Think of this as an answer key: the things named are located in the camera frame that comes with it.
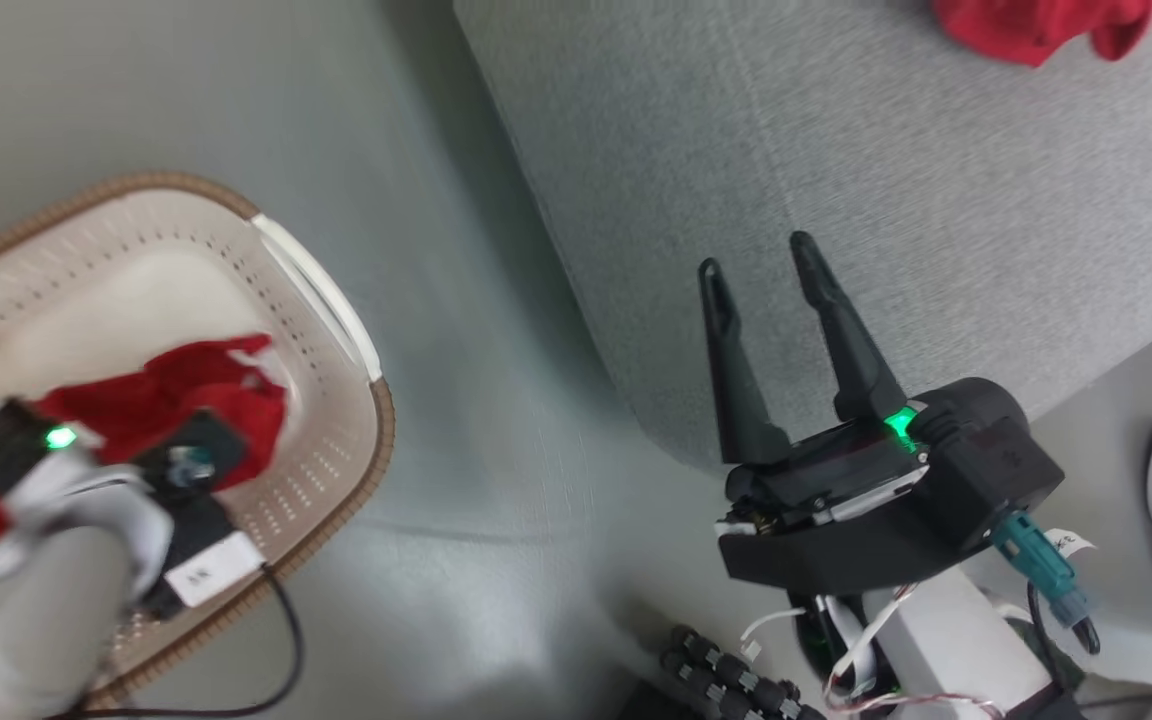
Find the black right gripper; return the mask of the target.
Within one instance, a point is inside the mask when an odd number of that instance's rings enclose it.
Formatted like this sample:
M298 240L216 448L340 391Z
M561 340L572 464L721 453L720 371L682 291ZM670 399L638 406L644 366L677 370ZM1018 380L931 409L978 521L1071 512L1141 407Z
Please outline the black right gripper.
M988 429L990 407L900 414L905 391L812 234L794 232L788 245L804 300L818 314L838 384L833 406L846 423L797 444L772 423L721 264L702 262L710 391L719 450L732 465L732 509L717 525L723 569L733 579L791 594L863 594L923 582L977 555L991 510L908 429Z

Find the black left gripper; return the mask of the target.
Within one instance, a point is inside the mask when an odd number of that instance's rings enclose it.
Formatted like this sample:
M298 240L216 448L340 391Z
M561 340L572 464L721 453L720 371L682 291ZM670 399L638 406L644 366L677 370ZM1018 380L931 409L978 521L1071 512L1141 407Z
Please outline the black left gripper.
M73 429L40 414L23 397L0 402L0 497L8 497L50 454L77 441Z

